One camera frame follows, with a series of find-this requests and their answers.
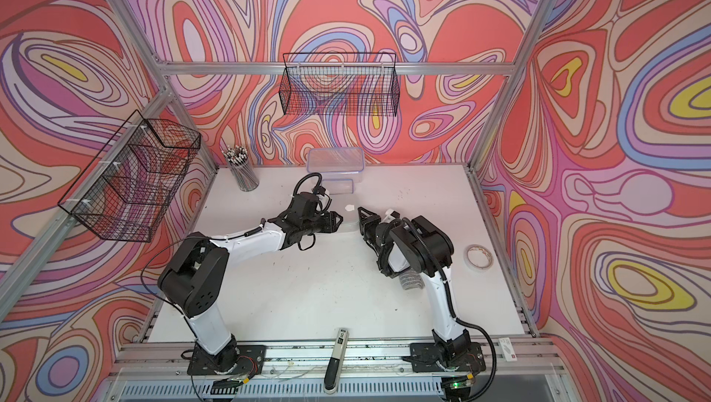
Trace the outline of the grey striped cloth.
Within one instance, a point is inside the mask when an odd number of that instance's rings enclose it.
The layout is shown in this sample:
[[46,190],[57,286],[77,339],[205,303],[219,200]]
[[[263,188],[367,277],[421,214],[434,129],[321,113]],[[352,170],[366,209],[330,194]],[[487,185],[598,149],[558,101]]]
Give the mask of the grey striped cloth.
[[400,272],[400,274],[397,276],[397,279],[401,287],[405,291],[421,290],[425,287],[424,281],[421,278],[420,274],[413,271],[412,269],[407,269],[403,272]]

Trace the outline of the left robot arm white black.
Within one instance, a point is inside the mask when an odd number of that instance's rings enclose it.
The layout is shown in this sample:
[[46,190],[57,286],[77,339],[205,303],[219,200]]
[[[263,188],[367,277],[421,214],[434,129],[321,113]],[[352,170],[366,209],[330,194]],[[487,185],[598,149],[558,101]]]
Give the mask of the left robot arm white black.
[[300,246],[305,237],[332,234],[344,221],[342,214],[323,202],[323,191],[292,196],[287,209],[242,233],[209,237],[195,232],[181,242],[158,278],[168,303],[183,315],[196,339],[193,356],[203,359],[216,374],[238,369],[240,352],[224,322],[217,300],[228,267],[262,254]]

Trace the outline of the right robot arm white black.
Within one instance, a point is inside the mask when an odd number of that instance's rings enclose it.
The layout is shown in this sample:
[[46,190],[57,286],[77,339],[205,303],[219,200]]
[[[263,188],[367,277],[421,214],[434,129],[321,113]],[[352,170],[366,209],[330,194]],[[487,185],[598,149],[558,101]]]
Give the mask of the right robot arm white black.
[[381,217],[360,207],[357,216],[359,232],[374,251],[380,273],[389,278],[416,274],[429,297],[435,358],[414,359],[414,363],[455,368],[468,355],[471,340],[467,329],[457,321],[449,287],[455,252],[451,238],[422,215],[410,220],[392,211]]

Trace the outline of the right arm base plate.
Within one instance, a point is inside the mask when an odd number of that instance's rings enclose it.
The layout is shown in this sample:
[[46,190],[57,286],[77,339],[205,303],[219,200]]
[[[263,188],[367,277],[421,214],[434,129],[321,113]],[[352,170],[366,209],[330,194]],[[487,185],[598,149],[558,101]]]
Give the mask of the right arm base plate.
[[464,372],[476,375],[488,369],[478,342],[459,348],[453,356],[434,343],[411,343],[407,362],[411,364],[413,372]]

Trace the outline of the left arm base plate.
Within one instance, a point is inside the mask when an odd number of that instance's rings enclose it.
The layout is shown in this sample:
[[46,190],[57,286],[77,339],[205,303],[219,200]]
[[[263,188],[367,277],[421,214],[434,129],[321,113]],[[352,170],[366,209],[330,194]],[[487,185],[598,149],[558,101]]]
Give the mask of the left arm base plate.
[[209,355],[201,346],[194,344],[187,374],[190,376],[261,374],[267,347],[264,345],[227,346],[217,355]]

